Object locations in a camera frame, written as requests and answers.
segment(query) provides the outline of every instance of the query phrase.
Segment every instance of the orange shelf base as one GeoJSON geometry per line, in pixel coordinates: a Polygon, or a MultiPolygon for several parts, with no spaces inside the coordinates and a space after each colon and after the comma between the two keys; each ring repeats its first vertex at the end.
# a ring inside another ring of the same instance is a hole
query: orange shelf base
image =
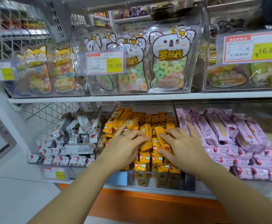
{"type": "Polygon", "coordinates": [[[217,200],[113,189],[102,189],[89,215],[133,223],[233,223],[217,200]]]}

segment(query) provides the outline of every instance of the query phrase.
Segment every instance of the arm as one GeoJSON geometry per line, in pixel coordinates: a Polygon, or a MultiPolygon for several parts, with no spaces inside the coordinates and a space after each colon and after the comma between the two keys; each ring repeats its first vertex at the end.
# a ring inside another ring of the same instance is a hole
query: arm
{"type": "Polygon", "coordinates": [[[119,128],[97,160],[38,212],[28,224],[83,224],[107,178],[132,163],[137,155],[138,145],[149,141],[144,133],[137,130],[121,134],[125,127],[124,124],[119,128]]]}
{"type": "Polygon", "coordinates": [[[187,124],[187,127],[190,136],[181,128],[160,134],[171,145],[174,155],[165,150],[158,152],[179,169],[200,178],[236,223],[272,223],[272,201],[213,162],[193,126],[187,124]]]}

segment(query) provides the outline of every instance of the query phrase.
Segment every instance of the price tag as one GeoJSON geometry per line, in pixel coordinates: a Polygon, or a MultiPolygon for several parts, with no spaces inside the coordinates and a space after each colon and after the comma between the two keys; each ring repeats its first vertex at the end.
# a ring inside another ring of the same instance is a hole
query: price tag
{"type": "Polygon", "coordinates": [[[272,62],[272,32],[224,37],[223,64],[272,62]]]}
{"type": "Polygon", "coordinates": [[[45,178],[47,179],[57,179],[65,180],[65,170],[64,168],[53,168],[53,167],[44,167],[45,178]]]}
{"type": "Polygon", "coordinates": [[[87,75],[123,73],[123,51],[87,54],[87,75]]]}
{"type": "Polygon", "coordinates": [[[10,62],[0,62],[0,81],[15,80],[10,62]]]}

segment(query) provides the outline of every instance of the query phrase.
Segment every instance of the floor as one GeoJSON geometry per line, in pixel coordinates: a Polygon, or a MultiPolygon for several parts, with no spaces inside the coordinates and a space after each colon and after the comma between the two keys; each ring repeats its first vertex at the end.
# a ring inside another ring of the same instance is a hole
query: floor
{"type": "MultiPolygon", "coordinates": [[[[15,146],[0,159],[0,224],[25,224],[60,193],[41,178],[37,166],[26,162],[26,154],[15,146]]],[[[123,223],[88,217],[85,223],[123,223]]]]}

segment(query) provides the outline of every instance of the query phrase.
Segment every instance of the yellow price sticker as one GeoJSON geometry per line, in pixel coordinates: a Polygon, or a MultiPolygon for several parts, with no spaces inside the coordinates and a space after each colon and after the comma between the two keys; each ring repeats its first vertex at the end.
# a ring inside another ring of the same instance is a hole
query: yellow price sticker
{"type": "Polygon", "coordinates": [[[1,68],[1,73],[4,81],[15,80],[13,70],[11,68],[1,68]]]}
{"type": "Polygon", "coordinates": [[[63,171],[56,171],[55,175],[56,175],[56,179],[58,179],[58,180],[65,180],[66,179],[63,171]]]}
{"type": "Polygon", "coordinates": [[[117,73],[123,71],[122,58],[107,59],[107,73],[117,73]]]}
{"type": "Polygon", "coordinates": [[[272,60],[272,42],[254,44],[252,60],[272,60]]]}

